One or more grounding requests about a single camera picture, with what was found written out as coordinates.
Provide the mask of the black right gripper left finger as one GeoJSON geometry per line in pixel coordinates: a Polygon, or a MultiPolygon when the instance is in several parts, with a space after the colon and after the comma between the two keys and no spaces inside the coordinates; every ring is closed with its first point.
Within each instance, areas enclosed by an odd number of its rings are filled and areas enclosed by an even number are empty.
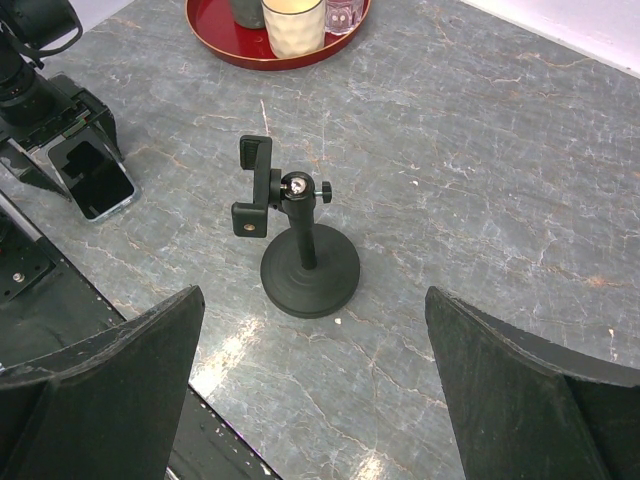
{"type": "Polygon", "coordinates": [[[4,479],[161,479],[204,317],[198,286],[1,375],[4,479]]]}

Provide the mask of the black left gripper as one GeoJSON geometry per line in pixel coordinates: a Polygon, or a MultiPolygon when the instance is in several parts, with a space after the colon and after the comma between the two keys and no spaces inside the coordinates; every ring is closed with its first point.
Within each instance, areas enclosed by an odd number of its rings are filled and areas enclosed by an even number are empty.
{"type": "Polygon", "coordinates": [[[37,74],[28,88],[14,94],[1,91],[1,166],[23,184],[70,201],[69,189],[41,168],[35,153],[57,140],[75,140],[84,131],[109,159],[124,161],[111,110],[68,76],[45,79],[37,74]]]}

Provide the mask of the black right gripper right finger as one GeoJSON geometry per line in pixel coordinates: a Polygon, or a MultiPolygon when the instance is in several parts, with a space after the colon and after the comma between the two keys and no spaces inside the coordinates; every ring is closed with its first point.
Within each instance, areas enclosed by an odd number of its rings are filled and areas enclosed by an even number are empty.
{"type": "Polygon", "coordinates": [[[552,343],[435,286],[425,318],[466,478],[638,478],[638,370],[552,343]]]}

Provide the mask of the black smartphone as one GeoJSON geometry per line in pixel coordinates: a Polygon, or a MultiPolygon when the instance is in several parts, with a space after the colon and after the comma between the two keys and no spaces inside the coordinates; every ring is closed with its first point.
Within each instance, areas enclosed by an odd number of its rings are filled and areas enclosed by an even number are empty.
{"type": "Polygon", "coordinates": [[[128,205],[136,187],[122,165],[92,139],[68,140],[47,156],[88,221],[99,221],[128,205]]]}

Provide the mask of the black phone stand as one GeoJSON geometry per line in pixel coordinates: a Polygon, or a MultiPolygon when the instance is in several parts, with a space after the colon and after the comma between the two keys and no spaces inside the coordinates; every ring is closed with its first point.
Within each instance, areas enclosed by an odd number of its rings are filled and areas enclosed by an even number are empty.
{"type": "Polygon", "coordinates": [[[316,202],[332,201],[331,184],[317,186],[301,171],[284,175],[272,167],[272,148],[267,136],[240,137],[240,167],[253,173],[253,197],[231,206],[233,231],[238,237],[264,238],[269,211],[285,214],[289,228],[270,242],[261,259],[263,289],[278,309],[293,317],[325,317],[355,294],[359,255],[347,236],[315,222],[316,202]]]}

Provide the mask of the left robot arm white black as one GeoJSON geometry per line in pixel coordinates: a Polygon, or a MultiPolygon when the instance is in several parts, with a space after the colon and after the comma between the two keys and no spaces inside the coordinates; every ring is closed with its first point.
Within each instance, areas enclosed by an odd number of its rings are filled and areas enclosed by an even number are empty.
{"type": "Polygon", "coordinates": [[[1,163],[20,182],[74,202],[89,220],[128,204],[136,188],[111,110],[64,74],[44,78],[50,43],[82,24],[67,1],[1,4],[1,163]]]}

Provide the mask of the red round tray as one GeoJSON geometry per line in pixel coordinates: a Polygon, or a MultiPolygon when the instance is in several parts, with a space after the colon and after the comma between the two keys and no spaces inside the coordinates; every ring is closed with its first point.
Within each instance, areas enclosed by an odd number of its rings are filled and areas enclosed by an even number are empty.
{"type": "Polygon", "coordinates": [[[343,35],[325,30],[324,1],[311,1],[295,14],[257,5],[266,26],[249,29],[238,24],[229,1],[187,1],[187,23],[197,39],[216,57],[235,66],[260,71],[282,71],[310,66],[346,47],[366,22],[371,3],[353,29],[343,35]]]}

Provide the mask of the dark green cup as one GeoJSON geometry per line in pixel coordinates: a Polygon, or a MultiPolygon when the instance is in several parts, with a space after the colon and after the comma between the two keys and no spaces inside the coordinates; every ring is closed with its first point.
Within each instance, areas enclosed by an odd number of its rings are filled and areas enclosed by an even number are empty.
{"type": "Polygon", "coordinates": [[[257,30],[265,27],[261,0],[230,0],[234,21],[243,28],[257,30]]]}

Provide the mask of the cream textured cup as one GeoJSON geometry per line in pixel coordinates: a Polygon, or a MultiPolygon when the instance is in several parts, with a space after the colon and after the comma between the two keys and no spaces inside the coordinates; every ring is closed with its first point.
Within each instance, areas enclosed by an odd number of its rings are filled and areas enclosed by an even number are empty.
{"type": "Polygon", "coordinates": [[[325,42],[326,2],[262,1],[268,40],[278,59],[320,50],[325,42]]]}

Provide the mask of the clear glass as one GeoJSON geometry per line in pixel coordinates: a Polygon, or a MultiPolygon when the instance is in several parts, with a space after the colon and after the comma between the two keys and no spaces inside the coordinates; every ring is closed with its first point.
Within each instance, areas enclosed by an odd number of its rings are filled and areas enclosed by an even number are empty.
{"type": "Polygon", "coordinates": [[[363,0],[327,0],[325,31],[342,36],[350,33],[362,18],[363,0]]]}

